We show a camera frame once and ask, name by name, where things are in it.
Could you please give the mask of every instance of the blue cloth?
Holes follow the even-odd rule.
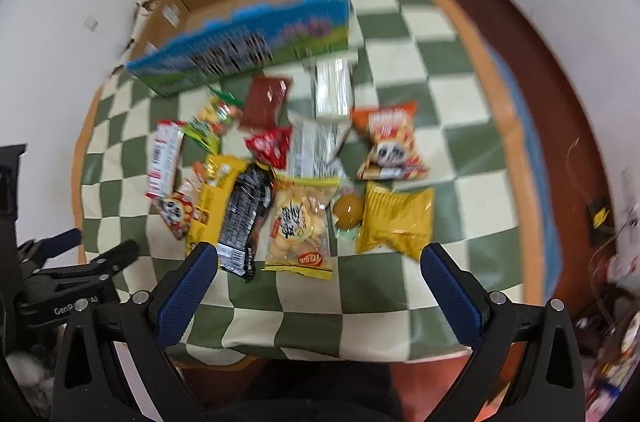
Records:
[[[486,43],[487,49],[494,58],[494,62],[502,75],[502,79],[507,84],[511,99],[516,108],[516,113],[520,118],[520,124],[525,132],[525,145],[529,154],[529,162],[536,180],[536,190],[538,191],[538,203],[540,204],[540,214],[542,217],[542,227],[544,231],[545,245],[545,299],[548,300],[554,293],[560,274],[562,273],[562,249],[558,229],[554,220],[553,206],[551,203],[551,191],[549,180],[546,174],[546,163],[542,155],[542,144],[538,136],[538,131],[534,125],[527,102],[522,95],[522,91],[516,82],[515,76],[507,62],[494,49]]]

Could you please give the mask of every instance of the cable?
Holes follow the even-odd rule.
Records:
[[[634,213],[634,209],[631,209],[631,211],[629,211],[628,215],[626,216],[626,220],[625,223],[622,225],[622,227],[620,227],[620,229],[618,230],[618,232],[613,235],[612,237],[610,237],[606,242],[604,242],[601,246],[599,246],[591,255],[591,258],[589,259],[589,264],[587,265],[587,271],[590,272],[591,277],[590,277],[590,285],[591,285],[591,292],[593,293],[593,297],[596,300],[596,305],[598,306],[598,309],[600,310],[600,313],[602,314],[602,317],[604,317],[604,319],[607,322],[607,325],[609,325],[609,330],[611,331],[611,333],[613,333],[616,329],[616,322],[613,320],[613,318],[611,317],[611,315],[609,314],[609,312],[607,312],[606,306],[604,304],[604,301],[602,300],[602,297],[600,296],[600,292],[598,291],[598,288],[596,287],[596,282],[595,282],[595,277],[596,277],[596,272],[598,271],[597,267],[594,266],[593,264],[593,260],[595,259],[596,255],[598,255],[607,245],[609,245],[609,243],[615,241],[619,236],[620,233],[622,233],[622,231],[624,230],[625,227],[627,227],[631,221],[631,215]]]
[[[566,168],[566,174],[569,177],[569,182],[571,183],[571,186],[574,187],[575,191],[578,193],[578,195],[580,195],[580,198],[584,200],[585,205],[589,206],[589,204],[591,204],[589,195],[587,194],[584,187],[582,187],[578,182],[578,179],[575,176],[574,170],[572,170],[571,168],[571,162],[569,161],[569,155],[571,154],[571,150],[574,147],[576,147],[579,142],[580,142],[580,137],[576,137],[575,141],[571,143],[571,146],[569,146],[569,149],[566,151],[566,157],[564,157],[564,166]]]

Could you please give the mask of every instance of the blue gripper pad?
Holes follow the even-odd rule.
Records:
[[[156,342],[166,348],[180,342],[189,321],[202,301],[209,285],[218,271],[218,253],[209,243],[191,259],[187,258],[183,265],[189,265],[182,278],[175,285],[167,300],[158,310],[156,318]]]
[[[70,229],[58,236],[46,239],[42,242],[40,252],[45,258],[55,258],[69,249],[77,247],[82,242],[82,232],[80,229]]]
[[[449,260],[450,265],[456,265],[452,259]],[[431,245],[422,250],[420,271],[458,342],[477,350],[482,342],[482,316]]]

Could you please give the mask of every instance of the table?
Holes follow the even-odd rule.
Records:
[[[356,106],[418,100],[416,141],[431,172],[426,180],[395,182],[393,188],[434,187],[433,240],[488,290],[539,303],[542,228],[522,128],[475,28],[453,0],[351,3]],[[311,113],[311,81],[302,64],[265,74],[292,77],[287,109]],[[250,79],[230,76],[220,88],[242,98]],[[184,259],[184,243],[173,239],[145,197],[146,161],[156,123],[188,121],[206,95],[199,88],[152,96],[119,70],[100,89],[87,117],[76,217],[87,259],[125,239],[140,244],[140,259],[115,279],[123,300],[151,290]],[[230,132],[222,152],[246,156],[242,136]],[[340,160],[351,177],[367,152],[367,144],[350,134]],[[204,156],[191,139],[184,141],[178,183]],[[261,272],[269,228],[260,235],[254,280],[218,272],[182,342],[169,349],[175,360],[231,365],[257,355],[393,362],[466,351],[416,261],[388,247],[356,255],[356,233],[350,232],[331,244],[331,280]]]

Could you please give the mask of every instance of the floor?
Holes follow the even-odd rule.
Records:
[[[572,315],[593,302],[587,273],[592,254],[586,203],[567,174],[566,154],[576,139],[570,165],[590,199],[608,196],[607,182],[587,119],[571,85],[545,43],[509,0],[457,0],[482,35],[510,65],[529,105],[542,142],[550,180],[554,217],[562,244],[564,271],[555,296]],[[516,350],[502,371],[505,385],[518,362]],[[420,364],[393,364],[408,422],[424,420],[440,401],[466,363],[466,357]],[[186,370],[185,380],[194,395],[215,408],[231,401],[259,372],[255,361],[241,372]]]

